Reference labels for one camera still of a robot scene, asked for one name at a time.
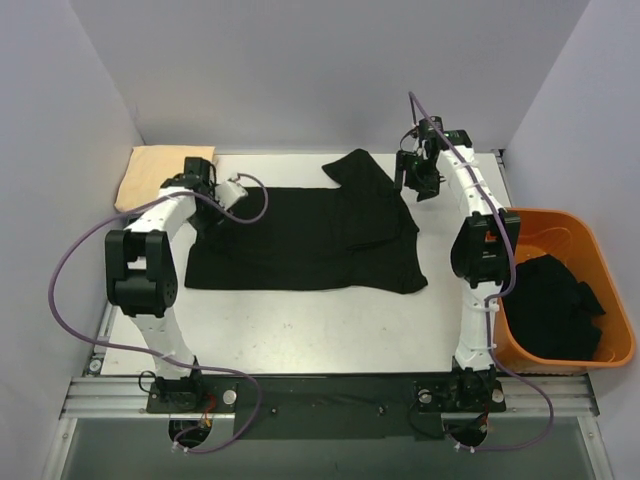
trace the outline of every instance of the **screw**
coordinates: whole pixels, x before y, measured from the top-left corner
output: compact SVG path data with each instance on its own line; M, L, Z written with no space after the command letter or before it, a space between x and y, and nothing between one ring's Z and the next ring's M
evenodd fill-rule
M423 403L423 404L431 403L431 400L433 400L433 397L431 396L431 392L426 388L423 388L418 392L418 401L420 403Z
M504 393L502 392L502 390L494 388L493 392L491 393L491 400L493 400L494 403L504 402Z
M94 358L89 362L89 373L93 375L97 375L100 373L100 369L102 368L102 360L99 358Z
M222 401L227 405L236 403L236 398L238 398L238 395L233 390L227 390L222 394Z

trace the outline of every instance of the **black cloth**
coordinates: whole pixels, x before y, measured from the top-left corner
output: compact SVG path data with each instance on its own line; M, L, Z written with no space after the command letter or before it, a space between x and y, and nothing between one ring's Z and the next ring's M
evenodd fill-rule
M325 290L361 285L413 293L427 284L418 227L393 182L364 150L322 167L341 186L269 188L257 223L224 221L199 235L185 286L210 290ZM262 208L259 188L234 207Z
M604 315L591 287L551 255L516 268L516 286L503 298L513 338L529 353L555 360L592 360L602 336L592 317Z

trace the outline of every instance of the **black mounting plate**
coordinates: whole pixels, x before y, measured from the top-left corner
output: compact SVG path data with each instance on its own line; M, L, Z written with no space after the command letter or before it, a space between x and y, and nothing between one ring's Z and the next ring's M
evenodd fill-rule
M409 409L418 402L417 394L427 389L446 392L454 373L358 374L358 375L256 375L263 390L262 407L244 439L376 439L416 434L407 421ZM241 377L204 375L205 392L214 394L217 406L212 413L235 409L237 431L253 412L257 399L254 386ZM502 390L498 381L494 390ZM237 392L234 405L225 405L226 390ZM417 403L413 422L422 430L442 438L441 413L480 413L485 406L467 402L460 408L455 401L444 401L440 393L428 405ZM204 399L194 412L203 412ZM504 412L504 401L489 405L490 412ZM177 413L172 405L149 396L148 413Z

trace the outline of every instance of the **orange basket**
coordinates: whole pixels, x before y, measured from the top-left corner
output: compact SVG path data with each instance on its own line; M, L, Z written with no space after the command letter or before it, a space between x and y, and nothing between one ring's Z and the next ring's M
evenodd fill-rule
M566 212L513 208L521 227L516 263L550 254L560 260L578 281L587 282L605 315L594 317L602 337L592 361L550 360L530 354L511 335L502 304L496 314L496 355L505 366L520 373L580 374L595 368L621 367L635 351L635 337L593 233Z

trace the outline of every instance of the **white wall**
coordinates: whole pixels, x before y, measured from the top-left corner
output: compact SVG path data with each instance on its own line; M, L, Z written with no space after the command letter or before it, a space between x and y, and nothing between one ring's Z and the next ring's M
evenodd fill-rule
M588 0L72 0L148 143L397 149L407 90L481 151Z
M0 469L40 478L69 377L89 352L51 317L64 249L113 211L140 138L66 0L0 2ZM63 275L66 317L93 333L104 306L102 239Z
M595 230L640 332L640 3L592 0L505 154L517 205ZM618 479L637 479L640 365L592 375Z

